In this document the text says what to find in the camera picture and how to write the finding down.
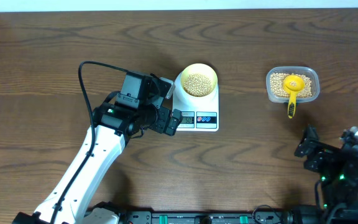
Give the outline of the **yellow measuring scoop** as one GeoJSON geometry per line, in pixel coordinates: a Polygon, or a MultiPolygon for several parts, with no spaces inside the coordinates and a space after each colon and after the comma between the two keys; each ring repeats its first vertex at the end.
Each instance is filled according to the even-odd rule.
{"type": "Polygon", "coordinates": [[[283,81],[283,89],[289,94],[287,114],[290,119],[295,115],[296,111],[296,96],[305,87],[303,79],[296,75],[289,75],[283,81]],[[291,86],[290,82],[295,81],[297,86],[291,86]]]}

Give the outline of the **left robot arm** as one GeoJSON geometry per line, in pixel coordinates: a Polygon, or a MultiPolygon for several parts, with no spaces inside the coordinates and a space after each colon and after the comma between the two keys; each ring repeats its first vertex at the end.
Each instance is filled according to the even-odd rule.
{"type": "Polygon", "coordinates": [[[169,79],[127,72],[121,90],[91,111],[85,140],[52,193],[33,214],[19,212],[13,222],[83,223],[96,189],[130,139],[142,137],[146,129],[176,133],[181,112],[162,106],[174,89],[169,79]]]}

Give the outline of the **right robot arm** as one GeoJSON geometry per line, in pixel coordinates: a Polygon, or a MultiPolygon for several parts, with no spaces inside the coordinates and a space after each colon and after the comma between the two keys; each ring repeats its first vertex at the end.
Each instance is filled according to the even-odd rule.
{"type": "Polygon", "coordinates": [[[342,147],[319,140],[309,125],[295,150],[303,167],[319,174],[314,205],[299,205],[283,214],[284,223],[358,223],[358,127],[343,131],[342,147]]]}

